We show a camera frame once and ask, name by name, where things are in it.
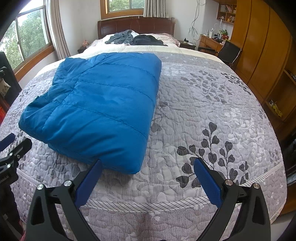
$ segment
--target window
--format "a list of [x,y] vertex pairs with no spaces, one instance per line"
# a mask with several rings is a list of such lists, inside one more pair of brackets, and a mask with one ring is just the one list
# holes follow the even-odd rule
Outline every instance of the window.
[[100,0],[101,18],[143,15],[145,0]]
[[44,0],[30,1],[9,26],[0,42],[0,51],[17,71],[51,45]]

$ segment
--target screw head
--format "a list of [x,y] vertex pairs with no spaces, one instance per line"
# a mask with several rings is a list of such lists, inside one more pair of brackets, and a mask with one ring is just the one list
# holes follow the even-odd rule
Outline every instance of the screw head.
[[42,190],[44,188],[44,185],[43,184],[39,184],[38,186],[37,186],[37,189],[38,190]]
[[233,181],[231,181],[230,179],[226,179],[225,184],[231,186],[233,184]]
[[72,181],[71,180],[67,180],[67,181],[64,182],[64,186],[65,187],[70,187],[71,184],[72,184]]
[[256,189],[259,189],[259,188],[260,188],[260,185],[259,185],[258,183],[254,183],[253,186],[254,186],[254,188],[256,188]]

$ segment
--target wooden headboard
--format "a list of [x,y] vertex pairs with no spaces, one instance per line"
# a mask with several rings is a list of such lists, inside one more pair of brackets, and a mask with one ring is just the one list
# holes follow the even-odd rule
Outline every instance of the wooden headboard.
[[142,16],[114,18],[98,21],[99,39],[108,34],[119,33],[125,30],[134,30],[139,34],[161,34],[174,35],[174,18],[144,18]]

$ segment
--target wooden window frame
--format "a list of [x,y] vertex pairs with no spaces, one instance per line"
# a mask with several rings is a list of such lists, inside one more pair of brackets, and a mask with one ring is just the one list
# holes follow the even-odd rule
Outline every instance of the wooden window frame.
[[48,40],[48,44],[44,45],[41,49],[39,49],[38,51],[34,52],[33,54],[31,54],[28,57],[24,57],[24,53],[21,47],[21,42],[18,43],[19,45],[19,51],[20,51],[20,55],[22,58],[22,62],[13,70],[13,72],[15,73],[15,77],[17,79],[17,81],[19,82],[37,63],[39,63],[42,59],[44,59],[46,56],[48,56],[50,53],[54,52],[54,47],[52,44],[52,39],[50,37],[49,34],[49,26],[48,26],[48,22],[47,22],[47,16],[46,16],[46,6],[45,6],[45,0],[43,0],[43,5],[40,7],[36,7],[33,9],[30,9],[28,11],[24,11],[19,13],[16,18],[15,18],[15,30],[16,30],[16,37],[17,40],[19,39],[19,29],[18,29],[18,18],[34,12],[34,11],[38,11],[43,9],[44,12],[44,24],[45,24],[45,28],[46,28],[46,36],[47,36],[47,40]]
[[127,9],[109,12],[108,0],[100,0],[101,19],[117,18],[124,16],[143,16],[144,8]]

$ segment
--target green foliage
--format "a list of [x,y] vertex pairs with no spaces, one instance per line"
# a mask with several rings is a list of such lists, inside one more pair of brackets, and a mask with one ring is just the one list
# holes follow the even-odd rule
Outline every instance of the green foliage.
[[[25,59],[46,44],[40,10],[29,13],[22,24],[19,24],[19,34]],[[17,44],[15,21],[9,26],[0,42],[0,49],[3,49],[5,52],[12,69],[16,68],[22,62]]]
[[145,0],[109,0],[110,11],[129,9],[131,1],[132,8],[144,8]]
[[30,56],[46,44],[40,10],[28,14],[22,26],[19,26],[19,32],[24,58]]
[[19,52],[19,47],[17,44],[17,38],[15,34],[15,21],[9,26],[6,31],[0,46],[5,46],[3,51],[12,67],[14,69],[22,62],[22,57]]

